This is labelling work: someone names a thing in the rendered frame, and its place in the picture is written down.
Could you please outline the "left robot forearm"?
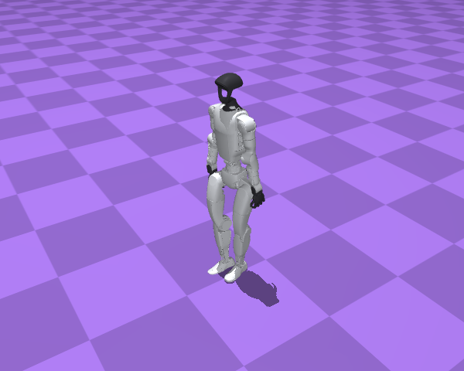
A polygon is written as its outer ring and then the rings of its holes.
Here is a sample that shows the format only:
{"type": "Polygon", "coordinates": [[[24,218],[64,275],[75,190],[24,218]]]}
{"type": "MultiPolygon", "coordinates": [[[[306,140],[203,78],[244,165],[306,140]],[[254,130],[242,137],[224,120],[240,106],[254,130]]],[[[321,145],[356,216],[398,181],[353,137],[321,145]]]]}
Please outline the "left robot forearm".
{"type": "Polygon", "coordinates": [[[260,178],[258,174],[258,159],[256,155],[251,155],[250,157],[250,165],[246,166],[247,169],[247,176],[248,176],[248,183],[253,186],[255,189],[255,192],[258,193],[262,190],[262,185],[260,183],[260,178]]]}

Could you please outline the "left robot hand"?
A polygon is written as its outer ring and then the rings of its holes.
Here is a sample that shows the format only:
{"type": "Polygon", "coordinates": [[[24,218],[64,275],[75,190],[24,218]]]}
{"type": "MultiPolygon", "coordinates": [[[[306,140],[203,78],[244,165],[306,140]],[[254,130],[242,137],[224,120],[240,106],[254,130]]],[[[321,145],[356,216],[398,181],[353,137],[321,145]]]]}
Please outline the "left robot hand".
{"type": "Polygon", "coordinates": [[[253,201],[251,202],[250,207],[255,209],[256,207],[259,207],[262,204],[262,202],[265,201],[264,193],[263,193],[262,190],[260,192],[256,193],[253,186],[251,187],[251,191],[252,191],[252,194],[253,194],[253,201]],[[254,206],[252,206],[253,204],[254,204],[254,206]]]}

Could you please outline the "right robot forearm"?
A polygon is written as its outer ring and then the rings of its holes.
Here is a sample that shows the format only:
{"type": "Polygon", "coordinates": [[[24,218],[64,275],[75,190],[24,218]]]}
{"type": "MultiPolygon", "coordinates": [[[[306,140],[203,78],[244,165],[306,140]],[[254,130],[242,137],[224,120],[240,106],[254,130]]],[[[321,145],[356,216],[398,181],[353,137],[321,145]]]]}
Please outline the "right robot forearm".
{"type": "Polygon", "coordinates": [[[217,146],[216,147],[212,146],[211,143],[208,142],[208,150],[209,151],[208,151],[208,155],[206,159],[206,162],[207,162],[206,165],[210,165],[213,171],[217,168],[217,156],[218,156],[217,146]]]}

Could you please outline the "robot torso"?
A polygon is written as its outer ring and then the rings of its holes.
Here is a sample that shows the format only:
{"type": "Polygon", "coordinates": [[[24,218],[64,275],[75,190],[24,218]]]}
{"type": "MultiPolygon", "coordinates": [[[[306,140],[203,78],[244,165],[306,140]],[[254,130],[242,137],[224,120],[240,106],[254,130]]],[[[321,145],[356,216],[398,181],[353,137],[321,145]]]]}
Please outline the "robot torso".
{"type": "Polygon", "coordinates": [[[237,117],[248,113],[245,109],[237,110],[235,106],[230,109],[235,111],[224,111],[219,104],[213,111],[213,126],[219,156],[224,159],[226,167],[221,170],[222,182],[231,189],[240,188],[241,179],[247,179],[247,169],[241,166],[241,156],[245,153],[242,134],[237,127],[237,117]]]}

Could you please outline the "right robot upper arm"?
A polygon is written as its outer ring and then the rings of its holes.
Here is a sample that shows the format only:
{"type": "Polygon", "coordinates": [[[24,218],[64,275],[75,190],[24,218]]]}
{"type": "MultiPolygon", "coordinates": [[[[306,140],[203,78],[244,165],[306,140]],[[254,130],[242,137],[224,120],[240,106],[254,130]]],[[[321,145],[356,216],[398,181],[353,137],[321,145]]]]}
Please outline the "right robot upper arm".
{"type": "Polygon", "coordinates": [[[214,111],[215,107],[217,105],[219,105],[219,104],[211,105],[208,108],[208,112],[209,112],[209,115],[210,115],[210,126],[211,126],[213,132],[208,135],[207,141],[209,143],[211,143],[212,146],[215,146],[215,147],[217,146],[217,143],[216,143],[216,137],[215,137],[215,130],[214,130],[214,126],[213,126],[213,111],[214,111]]]}

